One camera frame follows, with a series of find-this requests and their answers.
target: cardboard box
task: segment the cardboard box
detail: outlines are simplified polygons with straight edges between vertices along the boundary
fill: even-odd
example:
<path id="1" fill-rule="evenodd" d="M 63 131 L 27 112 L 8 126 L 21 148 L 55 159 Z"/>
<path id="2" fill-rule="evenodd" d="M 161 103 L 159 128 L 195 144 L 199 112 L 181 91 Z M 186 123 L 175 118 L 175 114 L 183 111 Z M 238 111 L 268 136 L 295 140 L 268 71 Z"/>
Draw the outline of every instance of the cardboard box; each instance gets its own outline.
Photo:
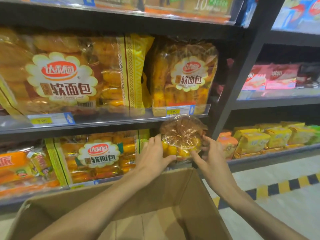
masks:
<path id="1" fill-rule="evenodd" d="M 27 240 L 113 182 L 27 200 L 7 240 Z M 98 240 L 232 239 L 193 168 L 164 172 L 113 216 Z"/>

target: yellow price label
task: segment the yellow price label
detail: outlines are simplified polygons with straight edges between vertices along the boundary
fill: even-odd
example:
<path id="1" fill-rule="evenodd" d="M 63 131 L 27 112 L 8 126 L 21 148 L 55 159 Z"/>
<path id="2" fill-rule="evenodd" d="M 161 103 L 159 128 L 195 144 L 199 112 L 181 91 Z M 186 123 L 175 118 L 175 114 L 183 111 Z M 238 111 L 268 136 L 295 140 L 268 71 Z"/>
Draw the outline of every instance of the yellow price label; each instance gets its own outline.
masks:
<path id="1" fill-rule="evenodd" d="M 30 122 L 34 125 L 53 124 L 52 119 L 50 117 L 34 118 L 31 119 Z"/>
<path id="2" fill-rule="evenodd" d="M 83 188 L 84 187 L 84 185 L 83 184 L 80 184 L 80 185 L 76 185 L 76 186 L 71 186 L 70 188 L 72 189 L 72 190 L 74 190 L 74 189 L 79 189 L 79 188 Z"/>
<path id="3" fill-rule="evenodd" d="M 180 114 L 180 109 L 169 109 L 167 110 L 167 115 L 178 115 Z"/>

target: hand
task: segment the hand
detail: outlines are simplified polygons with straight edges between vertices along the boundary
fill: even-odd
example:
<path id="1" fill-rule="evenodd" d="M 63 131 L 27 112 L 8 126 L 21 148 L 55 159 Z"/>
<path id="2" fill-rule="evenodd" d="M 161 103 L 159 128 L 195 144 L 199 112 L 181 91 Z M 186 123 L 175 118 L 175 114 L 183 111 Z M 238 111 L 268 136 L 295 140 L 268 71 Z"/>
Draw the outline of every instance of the hand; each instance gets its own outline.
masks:
<path id="1" fill-rule="evenodd" d="M 136 169 L 140 170 L 139 173 L 142 173 L 151 182 L 176 158 L 176 155 L 163 158 L 161 134 L 158 134 L 144 143 L 142 152 L 136 159 Z"/>
<path id="2" fill-rule="evenodd" d="M 221 144 L 210 137 L 204 137 L 204 144 L 207 147 L 202 148 L 205 152 L 202 158 L 192 151 L 193 160 L 202 171 L 210 188 L 229 202 L 235 194 L 241 192 L 241 189 L 232 176 Z"/>

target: left hand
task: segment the left hand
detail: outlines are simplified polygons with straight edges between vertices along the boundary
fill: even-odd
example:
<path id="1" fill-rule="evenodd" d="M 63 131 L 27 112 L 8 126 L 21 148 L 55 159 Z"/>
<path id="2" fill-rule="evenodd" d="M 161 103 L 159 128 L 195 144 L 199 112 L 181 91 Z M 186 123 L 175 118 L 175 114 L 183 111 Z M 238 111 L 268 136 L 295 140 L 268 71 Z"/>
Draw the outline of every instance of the left hand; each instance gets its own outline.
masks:
<path id="1" fill-rule="evenodd" d="M 144 143 L 142 152 L 136 159 L 135 170 L 139 170 L 140 173 L 143 173 L 143 176 L 147 177 L 151 182 L 176 158 L 176 155 L 170 155 L 163 158 L 161 134 L 158 134 Z"/>

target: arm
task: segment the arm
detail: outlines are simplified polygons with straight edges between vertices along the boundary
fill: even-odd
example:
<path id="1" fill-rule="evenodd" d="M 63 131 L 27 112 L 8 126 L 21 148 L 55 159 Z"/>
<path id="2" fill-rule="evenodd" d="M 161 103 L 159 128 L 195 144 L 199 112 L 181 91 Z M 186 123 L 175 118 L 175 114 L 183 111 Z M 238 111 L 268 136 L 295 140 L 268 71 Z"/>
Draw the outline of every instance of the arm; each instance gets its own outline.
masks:
<path id="1" fill-rule="evenodd" d="M 208 185 L 265 240 L 307 240 L 304 236 L 260 207 L 234 180 L 221 144 L 205 137 L 208 147 L 201 158 L 191 152 Z"/>
<path id="2" fill-rule="evenodd" d="M 175 155 L 163 158 L 162 154 L 161 135 L 150 138 L 145 143 L 134 170 L 104 192 L 59 218 L 32 240 L 97 239 L 116 211 L 176 159 Z"/>

